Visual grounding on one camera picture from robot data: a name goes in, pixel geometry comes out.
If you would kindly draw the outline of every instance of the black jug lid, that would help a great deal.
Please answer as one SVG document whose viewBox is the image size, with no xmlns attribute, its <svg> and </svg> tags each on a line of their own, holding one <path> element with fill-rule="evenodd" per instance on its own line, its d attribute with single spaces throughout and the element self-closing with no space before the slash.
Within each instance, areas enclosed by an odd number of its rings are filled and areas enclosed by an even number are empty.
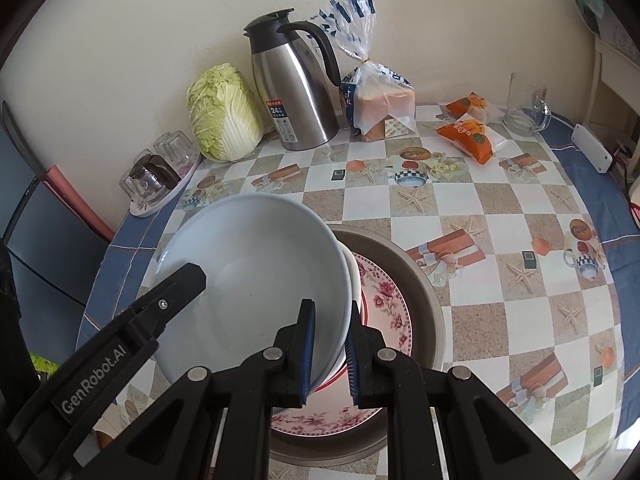
<svg viewBox="0 0 640 480">
<path fill-rule="evenodd" d="M 289 13 L 293 9 L 282 9 L 259 16 L 250 22 L 245 28 L 245 36 L 251 43 L 251 53 L 258 54 L 265 50 L 271 50 L 277 46 L 290 43 L 299 38 L 293 31 L 279 32 L 278 28 L 284 23 L 289 23 Z"/>
</svg>

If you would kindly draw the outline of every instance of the jug label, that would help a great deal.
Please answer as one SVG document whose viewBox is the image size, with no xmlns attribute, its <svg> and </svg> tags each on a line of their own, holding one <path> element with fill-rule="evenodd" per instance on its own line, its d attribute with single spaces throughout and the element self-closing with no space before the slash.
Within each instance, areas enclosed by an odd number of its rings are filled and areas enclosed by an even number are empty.
<svg viewBox="0 0 640 480">
<path fill-rule="evenodd" d="M 284 142 L 298 142 L 298 138 L 296 137 L 296 133 L 293 131 L 291 121 L 289 121 L 287 111 L 284 109 L 282 101 L 280 101 L 280 99 L 274 99 L 267 101 L 266 103 L 271 117 L 273 118 L 273 124 L 280 134 L 280 138 Z"/>
</svg>

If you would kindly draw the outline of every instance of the metal basin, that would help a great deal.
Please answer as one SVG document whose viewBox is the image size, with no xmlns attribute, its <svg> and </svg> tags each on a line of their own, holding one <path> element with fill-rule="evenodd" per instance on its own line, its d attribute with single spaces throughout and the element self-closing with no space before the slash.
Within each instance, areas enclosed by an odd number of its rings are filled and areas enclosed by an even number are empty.
<svg viewBox="0 0 640 480">
<path fill-rule="evenodd" d="M 400 247 L 371 231 L 338 224 L 329 227 L 351 251 L 379 265 L 394 280 L 411 317 L 411 357 L 425 368 L 442 370 L 444 318 L 433 287 L 420 267 Z M 271 458 L 300 466 L 354 462 L 385 446 L 386 410 L 352 430 L 329 436 L 293 436 L 271 430 Z"/>
</svg>

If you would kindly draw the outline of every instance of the packaged pastry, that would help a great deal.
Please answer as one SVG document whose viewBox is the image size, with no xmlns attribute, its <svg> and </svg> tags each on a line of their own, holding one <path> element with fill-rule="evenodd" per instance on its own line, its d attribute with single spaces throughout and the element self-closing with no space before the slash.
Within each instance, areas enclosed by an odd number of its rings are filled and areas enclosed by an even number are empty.
<svg viewBox="0 0 640 480">
<path fill-rule="evenodd" d="M 455 123 L 439 127 L 436 132 L 480 164 L 486 163 L 507 140 L 468 114 L 464 114 Z"/>
<path fill-rule="evenodd" d="M 454 118 L 460 118 L 464 114 L 469 114 L 481 123 L 495 123 L 503 115 L 503 111 L 496 105 L 491 104 L 478 94 L 471 92 L 468 97 L 463 97 L 447 105 L 447 110 Z"/>
<path fill-rule="evenodd" d="M 414 89 L 404 77 L 369 59 L 376 24 L 373 0 L 331 0 L 311 21 L 347 56 L 360 62 L 339 88 L 351 131 L 363 140 L 380 140 L 393 133 L 397 136 L 398 128 L 393 124 L 385 128 L 385 121 L 395 119 L 417 132 Z"/>
</svg>

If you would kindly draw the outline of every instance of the glass mug handle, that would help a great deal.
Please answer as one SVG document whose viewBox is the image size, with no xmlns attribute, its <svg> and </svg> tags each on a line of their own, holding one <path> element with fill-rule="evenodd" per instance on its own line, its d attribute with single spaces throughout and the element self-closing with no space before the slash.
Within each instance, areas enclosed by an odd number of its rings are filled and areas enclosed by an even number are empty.
<svg viewBox="0 0 640 480">
<path fill-rule="evenodd" d="M 551 110 L 549 110 L 545 100 L 540 99 L 540 107 L 542 108 L 542 120 L 540 124 L 536 126 L 537 132 L 544 130 L 551 122 Z"/>
</svg>

